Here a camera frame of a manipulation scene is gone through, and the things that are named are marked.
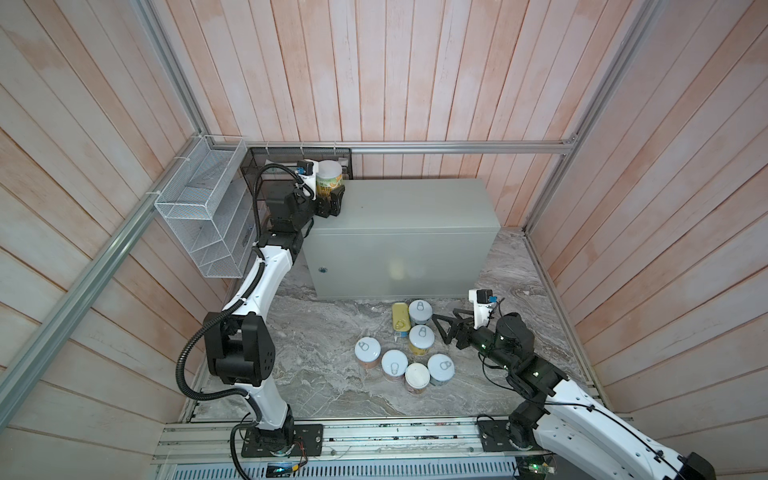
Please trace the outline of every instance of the pink wood plank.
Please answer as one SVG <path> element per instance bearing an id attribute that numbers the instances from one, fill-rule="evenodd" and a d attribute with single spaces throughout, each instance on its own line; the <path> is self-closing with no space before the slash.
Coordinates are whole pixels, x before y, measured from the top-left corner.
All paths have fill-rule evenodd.
<path id="1" fill-rule="evenodd" d="M 469 138 L 483 73 L 488 64 L 491 41 L 498 26 L 501 5 L 500 0 L 472 3 L 461 62 L 458 66 L 446 140 Z M 463 158 L 464 155 L 461 154 L 444 155 L 440 166 L 440 177 L 458 177 Z"/>
<path id="2" fill-rule="evenodd" d="M 299 7 L 320 140 L 338 141 L 341 120 L 328 1 L 300 0 Z"/>
<path id="3" fill-rule="evenodd" d="M 217 0 L 193 0 L 192 5 L 240 135 L 251 141 L 263 140 L 221 3 Z"/>
<path id="4" fill-rule="evenodd" d="M 208 45 L 190 0 L 156 0 L 156 2 L 166 2 L 170 13 L 173 15 L 190 61 L 216 116 L 221 133 L 225 135 L 240 134 L 232 107 L 227 99 L 227 94 L 224 93 L 216 65 L 210 57 Z"/>
<path id="5" fill-rule="evenodd" d="M 168 38 L 170 47 L 174 51 L 176 60 L 179 62 L 179 67 L 184 73 L 187 83 L 190 85 L 192 96 L 197 102 L 197 106 L 203 116 L 203 121 L 208 127 L 208 131 L 211 134 L 221 135 L 223 132 L 219 125 L 219 121 L 216 119 L 211 102 L 203 88 L 203 84 L 200 82 L 200 77 L 197 76 L 197 71 L 190 58 L 190 53 L 187 51 L 184 40 L 181 38 L 178 25 L 176 25 L 173 14 L 170 13 L 166 0 L 153 0 L 152 3 L 157 12 L 157 17 L 163 26 L 165 35 Z"/>
<path id="6" fill-rule="evenodd" d="M 57 5 L 157 158 L 173 157 L 174 149 L 88 3 L 60 0 Z"/>
<path id="7" fill-rule="evenodd" d="M 0 131 L 0 183 L 93 258 L 109 234 L 17 144 Z"/>
<path id="8" fill-rule="evenodd" d="M 578 66 L 574 71 L 568 86 L 563 93 L 558 109 L 555 111 L 552 121 L 545 135 L 546 140 L 557 140 L 566 135 L 565 128 L 574 115 L 576 107 L 581 100 L 582 95 L 592 80 L 595 71 L 600 64 L 601 59 L 606 55 L 611 39 L 614 38 L 624 13 L 627 12 L 630 0 L 611 0 L 605 4 L 598 24 L 589 38 L 587 47 L 581 58 L 578 60 Z"/>
<path id="9" fill-rule="evenodd" d="M 767 138 L 768 133 L 762 135 L 763 141 L 755 146 L 764 147 Z M 695 180 L 695 178 L 687 178 L 690 176 L 692 175 L 688 174 L 684 178 Z M 680 185 L 672 185 L 672 187 L 683 189 Z M 761 217 L 768 210 L 766 202 L 768 202 L 768 171 L 763 169 L 760 174 L 744 184 L 734 195 L 579 323 L 578 325 L 581 325 L 578 327 L 579 331 L 585 335 L 583 338 L 591 338 L 601 329 L 611 325 L 755 219 Z"/>
<path id="10" fill-rule="evenodd" d="M 411 60 L 413 0 L 386 3 L 386 54 L 384 77 L 384 140 L 401 141 L 406 135 L 408 70 Z M 384 157 L 384 177 L 402 176 L 402 155 Z"/>
<path id="11" fill-rule="evenodd" d="M 74 342 L 67 342 L 42 377 L 52 385 L 161 422 L 176 422 L 184 396 Z M 110 382 L 94 382 L 110 379 Z M 135 388 L 115 388 L 135 386 Z"/>
<path id="12" fill-rule="evenodd" d="M 762 369 L 766 365 L 766 353 L 763 348 L 768 339 L 766 336 L 768 314 L 616 382 L 608 387 L 608 394 L 612 402 L 619 402 L 623 410 L 631 412 Z M 685 372 L 686 375 L 678 375 L 676 372 Z M 749 396 L 733 396 L 732 400 L 737 401 L 738 398 L 749 399 L 753 405 L 760 404 Z M 723 410 L 732 410 L 724 407 L 725 405 L 721 406 L 720 412 L 714 412 L 716 417 L 721 417 Z M 643 417 L 648 419 L 654 409 L 646 410 Z M 662 415 L 661 418 L 670 421 L 674 417 Z M 686 431 L 685 428 L 680 428 L 680 425 L 676 425 L 675 429 L 678 432 Z"/>
<path id="13" fill-rule="evenodd" d="M 52 0 L 30 0 L 27 4 L 144 169 L 151 176 L 152 172 L 162 171 L 160 159 L 155 156 L 58 6 Z"/>
<path id="14" fill-rule="evenodd" d="M 0 108 L 0 127 L 6 135 L 105 230 L 116 231 L 123 217 L 4 88 L 0 88 Z"/>
<path id="15" fill-rule="evenodd" d="M 547 167 L 550 165 L 552 155 L 550 154 L 538 154 L 533 157 L 531 166 L 528 172 L 525 174 L 525 179 L 520 185 L 520 190 L 515 198 L 515 203 L 512 209 L 509 211 L 509 215 L 505 219 L 505 225 L 508 227 L 522 227 L 524 224 L 524 213 L 531 200 L 534 200 L 534 190 L 541 182 L 541 178 Z"/>
<path id="16" fill-rule="evenodd" d="M 280 41 L 277 37 L 272 5 L 270 0 L 250 0 L 250 10 L 253 24 L 256 26 L 256 34 L 259 37 L 261 54 L 266 65 L 266 75 L 270 79 L 270 88 L 275 99 L 283 139 L 285 141 L 297 141 L 299 140 L 299 131 L 296 126 L 296 115 L 293 112 L 293 100 L 288 88 L 286 69 L 283 66 L 283 56 L 280 51 Z"/>
<path id="17" fill-rule="evenodd" d="M 768 138 L 766 138 L 766 132 L 764 131 L 706 186 L 701 188 L 691 200 L 675 212 L 648 240 L 645 240 L 627 260 L 611 272 L 582 302 L 575 308 L 571 308 L 571 320 L 577 323 L 585 318 L 629 279 L 642 271 L 648 265 L 650 259 L 658 257 L 672 243 L 682 237 L 690 228 L 705 218 L 715 207 L 739 189 L 744 182 L 760 171 L 761 168 L 765 167 L 766 160 L 763 152 L 765 148 L 768 148 L 767 142 Z M 598 259 L 589 267 L 588 274 L 595 274 L 594 270 L 598 268 L 601 268 L 601 259 Z M 566 305 L 573 305 L 573 303 L 570 303 L 573 301 L 573 297 L 570 295 L 573 292 L 578 293 L 577 287 L 580 287 L 582 283 L 587 283 L 588 278 L 589 276 L 582 277 L 581 280 L 565 292 L 563 301 Z"/>
<path id="18" fill-rule="evenodd" d="M 362 138 L 360 134 L 360 81 L 357 64 L 357 22 L 355 0 L 329 2 L 333 58 L 339 89 L 341 136 L 344 141 Z"/>
<path id="19" fill-rule="evenodd" d="M 525 140 L 543 140 L 570 84 L 579 60 L 603 13 L 607 0 L 580 0 L 576 4 L 568 30 L 541 90 L 538 102 L 525 130 Z"/>
<path id="20" fill-rule="evenodd" d="M 5 90 L 77 164 L 115 209 L 123 215 L 131 211 L 138 201 L 136 194 L 21 52 L 16 50 L 10 38 L 1 32 L 0 55 L 5 66 L 0 69 L 0 84 Z M 141 173 L 149 180 L 146 172 Z"/>
<path id="21" fill-rule="evenodd" d="M 704 305 L 598 363 L 594 367 L 600 379 L 610 391 L 614 391 L 620 388 L 620 380 L 634 374 L 638 374 L 638 378 L 645 378 L 646 375 L 653 377 L 656 375 L 655 365 L 663 365 L 665 360 L 689 349 L 695 352 L 697 346 L 703 348 L 708 345 L 707 342 L 716 341 L 713 339 L 719 335 L 762 316 L 768 311 L 768 296 L 762 294 L 767 280 L 768 270 L 762 269 Z"/>
<path id="22" fill-rule="evenodd" d="M 442 29 L 443 0 L 419 0 L 413 8 L 411 63 L 408 73 L 408 104 L 406 108 L 406 140 L 426 140 L 429 127 L 429 108 L 435 66 Z M 404 155 L 404 178 L 421 178 L 424 155 Z"/>
<path id="23" fill-rule="evenodd" d="M 173 113 L 173 116 L 176 119 L 176 123 L 179 125 L 179 128 L 181 129 L 181 133 L 182 133 L 182 136 L 180 137 L 181 143 L 175 144 L 171 142 L 170 144 L 175 151 L 178 151 L 179 149 L 181 149 L 181 147 L 184 146 L 184 142 L 187 141 L 189 136 L 191 136 L 194 133 L 194 127 L 192 126 L 192 121 L 187 116 L 187 111 L 184 109 L 184 106 L 181 104 L 181 99 L 179 98 L 178 93 L 174 89 L 173 82 L 171 81 L 170 76 L 168 75 L 168 72 L 163 66 L 162 60 L 160 60 L 158 53 L 155 51 L 154 46 L 151 44 L 149 39 L 149 34 L 147 33 L 146 30 L 144 30 L 144 27 L 141 25 L 136 12 L 126 2 L 118 2 L 116 0 L 112 0 L 112 1 L 118 7 L 118 11 L 120 12 L 123 22 L 125 22 L 125 26 L 128 28 L 128 31 L 131 33 L 131 38 L 136 43 L 136 46 L 138 47 L 139 52 L 141 53 L 141 57 L 147 63 L 147 66 L 152 72 L 152 77 L 157 83 L 157 86 L 163 92 L 163 97 L 165 98 L 165 101 L 168 103 L 168 107 Z"/>
<path id="24" fill-rule="evenodd" d="M 586 90 L 584 90 L 584 93 L 578 100 L 576 110 L 572 114 L 571 120 L 568 122 L 568 126 L 564 130 L 563 138 L 570 138 L 576 133 L 576 129 L 581 123 L 581 120 L 586 115 L 587 108 L 589 108 L 589 104 L 591 103 L 592 98 L 594 98 L 595 93 L 598 91 L 600 83 L 602 82 L 603 78 L 605 78 L 608 69 L 611 67 L 611 63 L 613 62 L 614 58 L 616 58 L 619 48 L 624 43 L 624 39 L 627 37 L 627 33 L 634 24 L 635 19 L 640 14 L 643 5 L 645 5 L 643 0 L 631 0 L 627 11 L 624 13 L 624 17 L 618 24 L 618 29 L 614 33 L 611 41 L 608 43 L 607 50 L 599 61 L 597 70 L 595 70 L 592 74 L 592 78 L 587 83 Z"/>
<path id="25" fill-rule="evenodd" d="M 693 157 L 687 169 L 696 168 L 699 162 L 707 162 L 707 159 L 713 158 L 712 156 L 722 157 L 722 160 L 729 160 L 766 126 L 766 122 L 761 121 L 761 113 L 757 113 L 753 105 L 766 105 L 768 102 L 768 84 L 758 87 L 732 118 L 728 118 L 736 110 L 737 105 L 744 101 L 755 88 L 756 84 L 762 81 L 765 75 L 768 74 L 768 63 L 764 65 L 762 72 L 760 72 L 760 68 L 751 68 L 750 70 L 749 74 L 743 74 L 740 68 L 734 68 L 732 75 L 729 75 L 720 84 L 720 87 L 712 93 L 709 100 L 659 157 L 659 160 L 637 182 L 633 190 L 627 194 L 623 202 L 589 240 L 584 247 L 583 253 L 579 253 L 574 258 L 574 262 L 580 262 L 576 263 L 581 269 L 580 272 L 583 272 L 589 264 L 594 262 L 598 255 L 606 251 L 611 243 L 622 234 L 622 231 L 632 224 L 635 218 L 639 219 L 638 222 L 644 220 L 643 217 L 638 217 L 638 215 L 651 204 L 653 197 L 656 197 L 664 189 L 672 177 L 678 174 L 680 169 L 688 162 L 688 159 Z M 731 91 L 731 88 L 734 87 L 739 88 L 738 93 Z M 740 125 L 749 125 L 744 131 L 744 135 L 737 135 L 733 139 L 727 138 L 728 132 L 737 131 Z M 696 153 L 696 150 L 699 148 L 701 148 L 701 151 Z M 694 177 L 691 183 L 697 184 L 697 182 L 699 182 L 699 177 Z M 658 208 L 659 202 L 663 202 L 665 198 L 668 197 L 660 197 L 659 200 L 656 200 L 657 202 L 652 208 Z M 680 203 L 677 201 L 673 202 L 669 206 L 670 211 L 667 213 L 667 217 L 662 219 L 660 223 L 663 223 L 679 206 L 681 206 Z M 644 240 L 653 233 L 660 223 L 655 225 L 651 223 L 653 228 L 641 239 Z"/>
<path id="26" fill-rule="evenodd" d="M 469 10 L 472 2 L 447 0 L 443 12 L 440 46 L 435 66 L 435 85 L 432 88 L 432 105 L 429 109 L 427 140 L 445 140 L 453 105 L 458 66 L 462 59 Z M 437 178 L 440 175 L 442 155 L 425 155 L 422 167 L 423 177 Z"/>
<path id="27" fill-rule="evenodd" d="M 525 72 L 528 70 L 528 63 L 533 55 L 538 34 L 541 32 L 541 26 L 544 23 L 548 8 L 549 1 L 528 3 L 523 24 L 520 28 L 520 35 L 515 44 L 515 53 L 512 55 L 502 94 L 498 99 L 498 105 L 493 115 L 488 140 L 501 140 L 504 138 L 504 132 L 512 115 L 512 109 L 515 107 L 515 102 L 518 99 L 520 86 L 525 77 Z M 504 182 L 512 166 L 512 162 L 508 161 L 506 156 L 498 158 L 504 159 L 504 161 L 499 162 L 499 165 L 496 162 L 496 155 L 485 154 L 482 156 L 478 168 L 478 177 L 487 179 L 488 195 L 491 197 L 494 205 L 502 193 Z"/>
<path id="28" fill-rule="evenodd" d="M 677 451 L 696 452 L 706 458 L 718 476 L 725 473 L 762 472 L 768 469 L 764 446 L 768 443 L 768 418 L 723 425 L 663 439 Z"/>
<path id="29" fill-rule="evenodd" d="M 0 188 L 0 244 L 67 290 L 91 261 L 35 212 Z"/>
<path id="30" fill-rule="evenodd" d="M 766 338 L 765 331 L 763 327 L 763 339 Z M 697 368 L 706 364 L 708 362 L 700 363 Z M 667 382 L 674 383 L 672 378 L 668 376 Z M 763 416 L 766 403 L 768 369 L 761 369 L 632 412 L 632 418 L 638 426 L 641 425 L 645 435 L 662 439 Z"/>
<path id="31" fill-rule="evenodd" d="M 356 5 L 362 139 L 382 140 L 386 75 L 386 5 L 384 2 L 357 2 Z M 363 155 L 362 171 L 365 178 L 381 178 L 384 174 L 383 156 Z"/>
<path id="32" fill-rule="evenodd" d="M 718 50 L 718 47 L 725 37 L 728 36 L 729 31 L 738 22 L 739 17 L 748 6 L 749 2 L 741 2 L 741 4 L 738 2 L 718 3 L 704 19 L 704 22 L 667 73 L 657 91 L 651 96 L 648 104 L 637 117 L 631 129 L 608 158 L 598 174 L 598 178 L 593 181 L 594 187 L 582 197 L 580 205 L 574 209 L 573 217 L 581 219 L 584 218 L 584 212 L 590 208 L 597 208 L 598 211 L 590 215 L 584 226 L 578 230 L 573 240 L 568 243 L 552 264 L 551 275 L 553 279 L 559 276 L 559 273 L 564 269 L 564 265 L 584 245 L 587 237 L 595 232 L 597 225 L 605 220 L 610 211 L 616 207 L 619 199 L 623 198 L 629 191 L 629 185 L 634 185 L 634 182 L 637 182 L 640 176 L 649 168 L 651 158 L 655 157 L 646 155 L 647 149 L 640 158 L 636 158 L 636 156 L 641 151 L 643 144 L 654 134 L 654 129 L 659 133 L 657 137 L 661 136 L 661 132 L 663 132 L 663 134 L 666 134 L 666 139 L 671 139 L 674 133 L 677 133 L 682 128 L 684 125 L 683 118 L 675 115 L 679 114 L 680 110 L 678 109 L 670 113 L 670 109 L 678 99 L 681 101 L 688 100 L 688 98 L 681 98 L 681 95 L 686 91 L 692 92 L 687 87 L 696 78 L 697 73 L 701 71 L 707 61 L 710 60 L 713 53 Z M 714 89 L 714 86 L 724 75 L 725 71 L 710 81 L 711 86 L 707 89 L 707 93 Z M 685 120 L 690 118 L 695 108 L 698 108 L 703 101 L 703 98 L 705 97 L 700 97 L 699 101 L 693 104 L 682 104 L 683 107 L 690 105 L 689 108 L 692 108 L 684 116 Z M 665 115 L 671 121 L 677 120 L 678 123 L 672 124 L 671 121 L 667 122 L 665 119 L 663 122 L 664 126 L 657 129 Z M 610 187 L 609 190 L 608 186 L 616 184 L 619 178 L 622 179 L 620 184 L 616 187 Z M 575 220 L 569 218 L 558 236 L 567 236 L 567 232 L 574 231 L 574 222 Z"/>
<path id="33" fill-rule="evenodd" d="M 115 0 L 88 0 L 88 3 L 175 153 L 174 145 L 183 144 L 187 136 L 176 122 L 170 105 L 128 30 L 118 3 Z"/>
<path id="34" fill-rule="evenodd" d="M 545 267 L 554 262 L 567 243 L 561 236 L 554 241 L 556 233 L 569 219 L 576 203 L 581 199 L 608 155 L 621 141 L 624 133 L 647 103 L 669 67 L 694 34 L 710 9 L 708 2 L 675 2 L 666 8 L 657 21 L 654 33 L 645 42 L 640 54 L 633 60 L 624 81 L 611 99 L 611 104 L 601 115 L 594 127 L 591 141 L 585 140 L 580 155 L 580 167 L 571 170 L 569 181 L 555 192 L 552 207 L 541 217 L 533 233 L 534 242 L 541 252 Z"/>
<path id="35" fill-rule="evenodd" d="M 602 362 L 761 270 L 768 264 L 767 234 L 768 217 L 763 217 L 585 342 L 592 362 Z M 579 325 L 577 333 L 586 338 Z"/>
<path id="36" fill-rule="evenodd" d="M 137 195 L 143 194 L 163 171 L 157 158 L 153 155 L 146 159 L 144 164 L 151 168 L 145 170 L 26 5 L 6 2 L 0 8 L 0 25 L 10 34 L 16 48 L 132 190 Z"/>
<path id="37" fill-rule="evenodd" d="M 221 7 L 259 121 L 262 138 L 266 141 L 282 141 L 283 132 L 280 130 L 277 107 L 270 90 L 270 79 L 266 74 L 266 65 L 259 48 L 259 38 L 253 25 L 248 0 L 227 0 L 221 2 Z"/>
<path id="38" fill-rule="evenodd" d="M 469 140 L 488 140 L 491 122 L 499 97 L 502 94 L 504 80 L 507 78 L 512 53 L 515 51 L 515 44 L 527 7 L 527 0 L 502 2 L 497 25 L 504 25 L 504 28 L 496 28 L 493 31 L 488 61 L 485 64 L 485 72 L 478 93 L 477 106 L 472 117 L 472 126 L 469 129 Z M 481 154 L 464 155 L 458 175 L 462 178 L 480 176 L 478 169 L 481 159 Z"/>

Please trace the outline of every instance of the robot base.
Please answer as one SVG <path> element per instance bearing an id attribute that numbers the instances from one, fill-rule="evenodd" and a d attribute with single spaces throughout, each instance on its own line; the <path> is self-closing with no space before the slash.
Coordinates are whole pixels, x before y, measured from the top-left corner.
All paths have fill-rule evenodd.
<path id="1" fill-rule="evenodd" d="M 283 443 L 283 433 L 281 430 L 261 430 L 254 427 L 248 428 L 245 433 L 245 443 L 243 443 L 243 458 L 272 457 L 272 445 L 281 445 Z M 293 441 L 302 442 L 307 457 L 317 457 L 323 450 L 323 425 L 320 423 L 311 425 L 294 425 Z M 289 457 L 300 457 L 301 449 L 293 448 Z"/>

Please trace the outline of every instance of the black cable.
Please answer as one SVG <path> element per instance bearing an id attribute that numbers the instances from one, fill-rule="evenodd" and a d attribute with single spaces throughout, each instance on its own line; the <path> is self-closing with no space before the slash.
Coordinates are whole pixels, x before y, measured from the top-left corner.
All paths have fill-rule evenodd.
<path id="1" fill-rule="evenodd" d="M 250 415 L 250 412 L 248 412 L 245 415 L 243 415 L 243 418 L 240 419 L 239 423 L 245 422 L 245 419 L 248 418 L 248 415 Z M 240 440 L 245 442 L 245 437 L 243 437 L 243 432 L 240 432 Z"/>
<path id="2" fill-rule="evenodd" d="M 237 470 L 237 473 L 243 477 L 244 480 L 251 480 L 251 477 L 245 470 L 243 470 L 242 465 L 240 465 L 240 460 L 237 458 L 237 449 L 235 448 L 235 432 L 237 430 L 250 427 L 252 424 L 252 422 L 238 423 L 232 427 L 232 430 L 230 431 L 230 455 L 232 455 L 232 463 L 235 464 L 235 470 Z"/>

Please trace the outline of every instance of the marble floor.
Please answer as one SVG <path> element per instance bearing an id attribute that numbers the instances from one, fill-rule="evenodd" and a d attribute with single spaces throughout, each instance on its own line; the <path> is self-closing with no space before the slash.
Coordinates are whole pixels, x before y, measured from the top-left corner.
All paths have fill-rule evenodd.
<path id="1" fill-rule="evenodd" d="M 536 335 L 536 352 L 583 382 L 584 374 L 519 230 L 499 232 L 477 287 L 493 289 L 496 296 L 504 297 L 502 312 L 522 315 Z M 471 306 L 466 299 L 426 300 L 435 313 L 443 315 L 450 315 L 454 308 Z M 507 415 L 521 402 L 517 393 L 493 386 L 485 379 L 474 349 L 458 350 L 455 343 L 444 345 L 439 335 L 430 355 L 445 353 L 456 365 L 455 377 L 444 386 L 429 386 L 425 393 L 414 396 L 402 384 L 386 381 L 380 367 L 361 368 L 353 350 L 357 339 L 363 336 L 378 339 L 383 352 L 401 349 L 411 361 L 426 364 L 429 355 L 414 357 L 408 350 L 407 339 L 397 339 L 392 334 L 391 309 L 391 303 L 377 301 L 318 300 L 306 261 L 303 256 L 297 259 L 277 290 L 266 322 L 277 350 L 273 375 L 296 418 Z M 503 374 L 487 372 L 494 381 L 506 385 Z M 224 388 L 217 377 L 211 377 L 207 371 L 205 375 L 205 392 Z M 230 396 L 199 403 L 192 421 L 239 420 L 245 412 L 243 400 Z"/>

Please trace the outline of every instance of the white can lid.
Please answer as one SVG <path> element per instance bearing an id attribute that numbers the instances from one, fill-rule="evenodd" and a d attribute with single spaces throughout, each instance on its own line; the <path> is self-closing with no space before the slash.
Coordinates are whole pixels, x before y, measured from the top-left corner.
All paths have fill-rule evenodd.
<path id="1" fill-rule="evenodd" d="M 381 355 L 382 346 L 377 339 L 364 336 L 355 345 L 355 356 L 362 362 L 372 362 Z"/>
<path id="2" fill-rule="evenodd" d="M 428 349 L 435 343 L 435 333 L 427 325 L 417 325 L 411 329 L 408 339 L 417 349 Z"/>
<path id="3" fill-rule="evenodd" d="M 429 370 L 421 363 L 408 365 L 406 382 L 415 389 L 423 389 L 429 383 Z"/>
<path id="4" fill-rule="evenodd" d="M 414 320 L 426 322 L 432 318 L 432 305 L 429 305 L 426 300 L 413 300 L 408 305 L 408 314 Z"/>
<path id="5" fill-rule="evenodd" d="M 341 165 L 335 160 L 323 160 L 317 164 L 317 177 L 336 178 L 341 175 Z"/>
<path id="6" fill-rule="evenodd" d="M 382 369 L 389 376 L 400 376 L 408 368 L 408 357 L 400 350 L 389 350 L 382 357 Z"/>
<path id="7" fill-rule="evenodd" d="M 427 367 L 429 368 L 429 375 L 440 382 L 447 382 L 452 379 L 456 373 L 456 367 L 453 364 L 451 357 L 443 355 L 442 353 L 436 353 L 429 357 Z"/>

